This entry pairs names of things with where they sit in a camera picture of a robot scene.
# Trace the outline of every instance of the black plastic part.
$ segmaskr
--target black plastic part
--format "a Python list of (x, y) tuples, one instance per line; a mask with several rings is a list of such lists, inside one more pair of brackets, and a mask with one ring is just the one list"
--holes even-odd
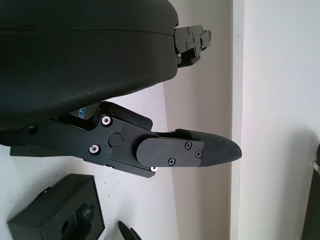
[(105, 113), (112, 113), (112, 115), (117, 116), (119, 119), (134, 124), (140, 128), (149, 131), (152, 129), (153, 122), (150, 118), (137, 114), (134, 111), (126, 109), (113, 102), (103, 101), (99, 105), (99, 109)]
[(164, 34), (0, 31), (0, 42), (0, 130), (70, 113), (177, 74), (174, 39)]
[[(186, 143), (192, 143), (186, 149)], [(136, 158), (146, 167), (199, 167), (201, 160), (196, 157), (196, 152), (204, 148), (202, 141), (175, 139), (175, 138), (147, 138), (138, 147)], [(175, 159), (174, 164), (169, 164), (169, 159)]]
[(128, 122), (123, 122), (121, 136), (123, 139), (122, 143), (118, 147), (112, 148), (110, 160), (148, 171), (148, 174), (154, 173), (150, 171), (150, 167), (144, 166), (139, 163), (139, 161), (137, 160), (136, 151), (143, 140), (148, 138), (157, 138), (159, 137), (159, 135), (141, 127), (132, 125)]
[(38, 146), (22, 145), (22, 146), (12, 146), (10, 148), (10, 156), (45, 158), (45, 157), (59, 157), (59, 156), (68, 156), (68, 155), (65, 153), (48, 150)]
[(175, 53), (178, 68), (194, 65), (200, 60), (201, 51), (210, 46), (211, 32), (202, 25), (179, 27), (174, 30)]
[(229, 163), (242, 157), (240, 147), (232, 140), (223, 136), (184, 129), (177, 129), (175, 131), (186, 139), (204, 142), (199, 167)]
[(94, 176), (70, 174), (42, 191), (8, 227), (13, 240), (98, 239), (105, 224)]
[(130, 230), (135, 236), (136, 240), (142, 240), (142, 238), (138, 235), (138, 233), (132, 227), (130, 228)]
[(172, 36), (179, 23), (168, 0), (2, 0), (0, 9), (0, 31), (121, 30)]
[(118, 222), (119, 230), (124, 240), (142, 240), (133, 228), (128, 228), (122, 221)]
[[(108, 139), (113, 133), (119, 133), (123, 124), (123, 121), (115, 118), (110, 127), (98, 124), (92, 130), (82, 130), (57, 121), (46, 120), (34, 124), (38, 128), (37, 134), (31, 135), (22, 129), (16, 133), (0, 132), (0, 136), (9, 140), (18, 139), (21, 143), (55, 152), (66, 153), (98, 165), (107, 165), (112, 153)], [(101, 153), (96, 156), (90, 155), (89, 147), (91, 145), (99, 145)]]

